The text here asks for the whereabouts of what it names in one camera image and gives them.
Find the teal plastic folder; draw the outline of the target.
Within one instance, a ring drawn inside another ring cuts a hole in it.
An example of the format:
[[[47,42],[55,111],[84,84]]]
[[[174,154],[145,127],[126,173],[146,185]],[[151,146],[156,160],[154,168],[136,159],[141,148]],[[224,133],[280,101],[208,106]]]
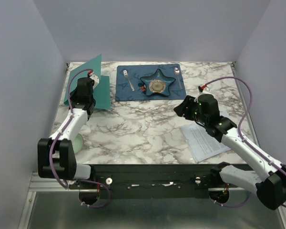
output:
[[[78,72],[84,69],[93,69],[94,73],[100,78],[100,83],[93,89],[93,97],[96,101],[94,107],[95,110],[110,110],[111,98],[110,98],[110,79],[109,76],[101,75],[101,63],[102,55],[98,55],[95,58],[73,68],[70,71],[70,76],[67,82],[67,86],[70,84],[72,77]]]

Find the printed paper sheets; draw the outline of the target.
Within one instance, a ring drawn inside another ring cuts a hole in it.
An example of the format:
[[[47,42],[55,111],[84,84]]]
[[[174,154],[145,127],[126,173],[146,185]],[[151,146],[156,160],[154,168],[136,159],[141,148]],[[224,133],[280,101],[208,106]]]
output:
[[[182,126],[180,129],[196,162],[202,162],[230,150],[195,123]]]

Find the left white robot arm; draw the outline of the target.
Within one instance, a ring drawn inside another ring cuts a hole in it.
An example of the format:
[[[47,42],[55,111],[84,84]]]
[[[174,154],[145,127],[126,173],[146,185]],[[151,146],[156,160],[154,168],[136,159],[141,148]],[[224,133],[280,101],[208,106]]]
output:
[[[93,89],[97,76],[79,78],[76,88],[70,94],[67,117],[49,138],[38,142],[38,174],[41,178],[79,179],[85,188],[96,184],[92,167],[76,162],[72,142],[84,124],[90,119],[96,101]]]

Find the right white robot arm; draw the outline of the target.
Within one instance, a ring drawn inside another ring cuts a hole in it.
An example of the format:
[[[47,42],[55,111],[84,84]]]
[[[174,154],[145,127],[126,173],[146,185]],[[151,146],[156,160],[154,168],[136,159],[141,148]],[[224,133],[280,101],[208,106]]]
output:
[[[203,127],[207,134],[236,152],[253,170],[244,171],[222,162],[210,174],[213,186],[229,183],[241,187],[255,194],[271,210],[286,202],[286,164],[261,150],[232,120],[222,116],[213,95],[203,94],[197,98],[188,95],[174,112]]]

